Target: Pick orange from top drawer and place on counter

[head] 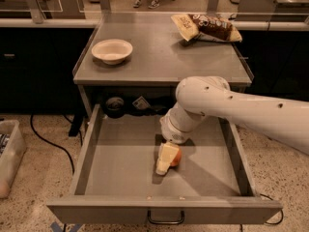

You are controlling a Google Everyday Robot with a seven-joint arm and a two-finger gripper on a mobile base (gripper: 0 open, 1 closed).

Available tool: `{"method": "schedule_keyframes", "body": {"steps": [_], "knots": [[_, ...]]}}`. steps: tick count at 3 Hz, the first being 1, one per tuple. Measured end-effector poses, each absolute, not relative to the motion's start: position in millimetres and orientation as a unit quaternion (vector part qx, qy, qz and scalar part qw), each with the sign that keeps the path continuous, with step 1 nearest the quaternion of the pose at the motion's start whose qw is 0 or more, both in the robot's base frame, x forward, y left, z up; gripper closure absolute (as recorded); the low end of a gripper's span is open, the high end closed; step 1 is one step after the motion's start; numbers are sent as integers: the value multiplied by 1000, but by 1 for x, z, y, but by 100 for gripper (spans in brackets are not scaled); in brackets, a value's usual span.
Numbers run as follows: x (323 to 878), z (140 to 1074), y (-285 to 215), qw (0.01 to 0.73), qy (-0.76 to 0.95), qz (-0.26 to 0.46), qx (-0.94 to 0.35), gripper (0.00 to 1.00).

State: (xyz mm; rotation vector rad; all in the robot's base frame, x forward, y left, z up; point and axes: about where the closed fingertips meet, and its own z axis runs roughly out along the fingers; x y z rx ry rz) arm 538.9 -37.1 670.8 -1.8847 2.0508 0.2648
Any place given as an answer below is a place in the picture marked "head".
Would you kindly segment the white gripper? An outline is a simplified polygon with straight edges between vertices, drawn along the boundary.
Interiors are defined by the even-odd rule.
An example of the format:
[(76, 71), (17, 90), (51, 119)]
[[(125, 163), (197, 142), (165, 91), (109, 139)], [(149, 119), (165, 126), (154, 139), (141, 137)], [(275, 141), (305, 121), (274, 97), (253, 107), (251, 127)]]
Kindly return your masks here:
[(206, 118), (204, 113), (186, 111), (176, 102), (160, 119), (162, 136), (168, 142), (162, 143), (159, 147), (155, 170), (158, 175), (165, 175), (171, 167), (170, 163), (181, 149), (176, 144), (184, 144)]

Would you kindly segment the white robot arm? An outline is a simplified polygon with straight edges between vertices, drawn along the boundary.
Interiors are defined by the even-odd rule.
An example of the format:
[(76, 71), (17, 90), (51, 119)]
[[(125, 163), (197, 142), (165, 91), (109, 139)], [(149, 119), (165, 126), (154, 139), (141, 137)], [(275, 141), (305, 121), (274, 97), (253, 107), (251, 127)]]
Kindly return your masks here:
[(210, 116), (259, 132), (309, 154), (309, 102), (234, 92), (220, 76), (191, 76), (176, 88), (176, 103), (160, 119), (163, 138), (183, 144)]

